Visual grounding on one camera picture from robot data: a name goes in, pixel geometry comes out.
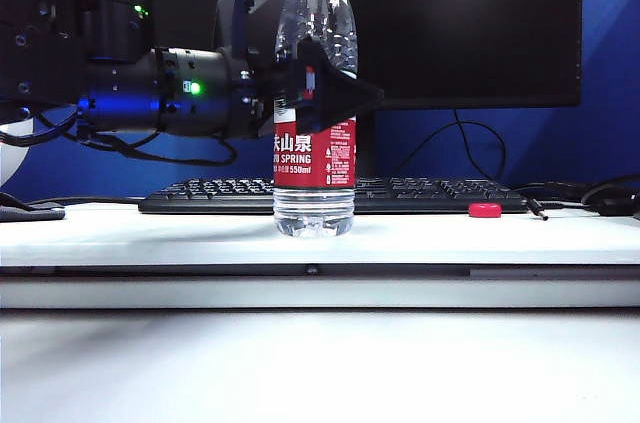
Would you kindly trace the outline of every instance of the black keyboard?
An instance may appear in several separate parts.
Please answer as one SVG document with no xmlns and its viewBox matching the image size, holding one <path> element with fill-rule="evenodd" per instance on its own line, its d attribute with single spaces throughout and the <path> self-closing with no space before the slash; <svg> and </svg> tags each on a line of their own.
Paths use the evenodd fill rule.
<svg viewBox="0 0 640 423">
<path fill-rule="evenodd" d="M 526 199 L 487 180 L 359 178 L 356 214 L 466 213 L 471 203 L 499 203 L 526 213 Z M 272 214 L 273 182 L 264 178 L 198 178 L 175 183 L 142 200 L 154 214 Z"/>
</svg>

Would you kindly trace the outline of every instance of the red object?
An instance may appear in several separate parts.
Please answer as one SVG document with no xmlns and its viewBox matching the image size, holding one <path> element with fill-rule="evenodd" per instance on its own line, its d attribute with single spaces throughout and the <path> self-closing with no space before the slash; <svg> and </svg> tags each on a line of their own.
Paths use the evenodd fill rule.
<svg viewBox="0 0 640 423">
<path fill-rule="evenodd" d="M 502 205 L 498 203 L 473 203 L 469 205 L 469 216 L 472 218 L 500 218 Z"/>
<path fill-rule="evenodd" d="M 355 185 L 355 118 L 313 135 L 298 135 L 295 120 L 277 119 L 273 146 L 273 177 L 277 186 L 353 188 Z"/>
</svg>

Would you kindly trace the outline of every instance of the black wire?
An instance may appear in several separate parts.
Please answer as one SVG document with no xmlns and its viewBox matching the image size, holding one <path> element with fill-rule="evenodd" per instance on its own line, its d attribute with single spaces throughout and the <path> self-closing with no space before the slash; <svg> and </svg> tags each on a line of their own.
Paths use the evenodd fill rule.
<svg viewBox="0 0 640 423">
<path fill-rule="evenodd" d="M 629 181 L 636 181 L 636 180 L 640 180 L 640 173 L 634 173 L 631 175 L 619 176 L 617 178 L 605 180 L 589 188 L 587 192 L 582 196 L 580 203 L 582 203 L 583 205 L 586 205 L 589 203 L 589 200 L 597 193 L 600 193 L 601 191 L 611 188 L 612 186 L 617 185 L 619 183 L 627 183 Z"/>
<path fill-rule="evenodd" d="M 43 200 L 30 201 L 27 205 L 41 205 L 43 203 L 59 203 L 61 205 L 80 205 L 83 203 L 118 203 L 121 205 L 137 205 L 138 198 L 114 198 L 110 196 L 65 196 L 60 198 L 45 198 Z"/>
<path fill-rule="evenodd" d="M 43 115 L 38 115 L 36 116 L 36 118 L 38 119 L 38 121 L 40 121 L 43 125 L 45 125 L 47 128 L 53 128 L 54 124 L 51 123 L 47 118 L 45 118 Z M 160 133 L 158 131 L 150 134 L 149 136 L 147 136 L 146 138 L 143 138 L 140 141 L 136 141 L 135 143 L 130 143 L 132 148 L 139 148 L 143 145 L 146 145 L 147 143 L 150 143 L 151 141 L 155 140 L 158 136 L 160 135 Z M 78 136 L 74 135 L 70 132 L 66 132 L 62 135 L 65 139 L 69 140 L 69 141 L 73 141 L 74 143 L 78 143 Z M 104 146 L 104 145 L 96 145 L 95 143 L 91 143 L 91 142 L 80 142 L 80 144 L 82 144 L 83 146 L 86 146 L 87 148 L 91 148 L 94 150 L 98 150 L 98 151 L 108 151 L 108 152 L 115 152 L 116 150 L 114 150 L 113 148 L 109 147 L 109 146 Z"/>
<path fill-rule="evenodd" d="M 203 159 L 187 159 L 180 160 L 175 158 L 166 158 L 163 156 L 152 155 L 143 151 L 137 150 L 132 145 L 112 135 L 94 135 L 94 138 L 103 143 L 104 145 L 112 147 L 115 151 L 120 153 L 126 158 L 132 158 L 135 160 L 143 161 L 158 161 L 163 163 L 175 163 L 178 165 L 191 165 L 191 166 L 203 166 L 203 167 L 221 167 L 231 165 L 238 158 L 238 152 L 236 149 L 227 143 L 220 137 L 213 137 L 218 143 L 229 151 L 229 157 L 222 161 L 212 161 Z"/>
<path fill-rule="evenodd" d="M 436 131 L 434 131 L 433 133 L 431 133 L 429 136 L 427 136 L 422 143 L 420 143 L 415 150 L 413 150 L 409 156 L 407 156 L 402 163 L 400 163 L 394 170 L 394 172 L 398 172 L 399 170 L 401 170 L 404 166 L 407 165 L 407 163 L 409 163 L 409 161 L 411 161 L 411 159 L 427 144 L 429 143 L 429 141 L 431 141 L 433 138 L 435 138 L 436 136 L 438 136 L 440 133 L 442 133 L 445 130 L 448 130 L 449 128 L 452 127 L 460 127 L 463 125 L 472 125 L 472 126 L 479 126 L 481 128 L 486 129 L 487 131 L 491 132 L 500 142 L 500 146 L 502 148 L 502 156 L 500 159 L 500 169 L 498 171 L 498 173 L 496 174 L 495 177 L 491 177 L 490 175 L 485 175 L 484 172 L 480 171 L 481 174 L 483 174 L 483 176 L 485 178 L 487 178 L 488 180 L 496 180 L 498 181 L 501 177 L 502 174 L 504 173 L 504 169 L 506 167 L 506 161 L 507 161 L 507 144 L 505 143 L 504 139 L 502 138 L 502 136 L 500 136 L 500 134 L 494 130 L 493 128 L 491 128 L 489 125 L 485 125 L 484 123 L 480 123 L 478 121 L 467 121 L 467 120 L 458 120 L 456 119 L 455 122 L 453 123 L 448 123 L 446 125 L 444 125 L 443 127 L 437 129 Z"/>
<path fill-rule="evenodd" d="M 542 189 L 545 188 L 546 183 L 528 183 L 526 185 L 518 186 L 516 188 L 511 188 L 512 191 L 524 191 L 524 190 L 534 190 L 534 189 Z"/>
<path fill-rule="evenodd" d="M 39 115 L 38 120 L 41 121 L 45 126 L 51 127 L 53 123 L 47 120 L 44 116 Z M 127 143 L 120 138 L 111 135 L 94 135 L 94 139 L 101 142 L 102 144 L 96 144 L 94 142 L 80 142 L 82 145 L 92 148 L 94 150 L 99 151 L 108 151 L 108 152 L 117 152 L 123 155 L 126 158 L 136 159 L 136 160 L 144 160 L 144 161 L 158 161 L 164 163 L 175 163 L 179 165 L 192 165 L 192 166 L 204 166 L 204 167 L 220 167 L 220 166 L 228 166 L 231 165 L 238 158 L 238 153 L 234 147 L 232 147 L 229 143 L 227 143 L 224 139 L 219 137 L 214 137 L 222 145 L 229 151 L 229 158 L 223 161 L 211 161 L 211 160 L 203 160 L 203 159 L 187 159 L 180 160 L 174 158 L 166 158 L 163 156 L 152 155 L 150 153 L 145 153 L 142 151 L 138 151 L 137 148 L 146 145 L 152 140 L 156 139 L 160 135 L 159 132 L 152 133 L 151 135 L 143 138 L 140 141 L 135 143 Z M 63 134 L 63 136 L 73 142 L 78 142 L 78 137 L 69 132 Z"/>
<path fill-rule="evenodd" d="M 591 207 L 589 205 L 568 205 L 566 203 L 559 203 L 557 201 L 540 201 L 540 204 L 544 207 L 545 210 L 563 210 L 563 209 L 573 209 L 573 210 L 590 210 Z"/>
<path fill-rule="evenodd" d="M 0 143 L 7 144 L 9 146 L 17 146 L 20 148 L 27 148 L 29 146 L 40 145 L 47 143 L 51 140 L 58 138 L 66 133 L 76 122 L 76 113 L 70 115 L 67 119 L 63 120 L 58 125 L 54 125 L 51 129 L 42 133 L 33 133 L 26 136 L 15 136 L 9 133 L 0 131 Z"/>
<path fill-rule="evenodd" d="M 504 173 L 504 168 L 506 164 L 506 158 L 504 158 L 500 163 L 500 168 L 495 176 L 491 176 L 487 174 L 486 171 L 478 164 L 473 155 L 471 154 L 471 147 L 469 146 L 469 139 L 467 138 L 467 132 L 464 131 L 464 125 L 461 124 L 460 115 L 458 114 L 458 110 L 453 110 L 453 116 L 456 119 L 456 123 L 458 124 L 458 128 L 460 129 L 460 134 L 462 135 L 462 141 L 464 141 L 464 150 L 467 153 L 467 158 L 471 162 L 471 165 L 476 169 L 478 173 L 484 176 L 487 180 L 500 180 L 502 179 L 502 175 Z"/>
</svg>

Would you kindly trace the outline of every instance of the red bottle cap on desk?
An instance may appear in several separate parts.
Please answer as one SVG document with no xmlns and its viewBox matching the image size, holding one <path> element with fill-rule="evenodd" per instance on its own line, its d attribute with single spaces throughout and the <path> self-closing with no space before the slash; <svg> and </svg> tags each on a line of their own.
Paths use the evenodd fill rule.
<svg viewBox="0 0 640 423">
<path fill-rule="evenodd" d="M 473 203 L 469 205 L 469 216 L 472 218 L 500 218 L 502 205 L 498 203 Z"/>
</svg>

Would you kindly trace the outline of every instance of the plastic bottle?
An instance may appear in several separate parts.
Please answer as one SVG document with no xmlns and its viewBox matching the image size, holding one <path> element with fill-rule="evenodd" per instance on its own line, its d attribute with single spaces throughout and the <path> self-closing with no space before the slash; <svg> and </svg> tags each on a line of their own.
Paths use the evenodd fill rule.
<svg viewBox="0 0 640 423">
<path fill-rule="evenodd" d="M 355 77 L 358 47 L 349 0 L 286 0 L 276 54 L 290 52 L 312 36 L 331 63 Z M 313 76 L 313 68 L 308 68 Z M 355 118 L 314 135 L 295 134 L 295 111 L 276 111 L 274 214 L 290 236 L 337 236 L 353 225 Z"/>
</svg>

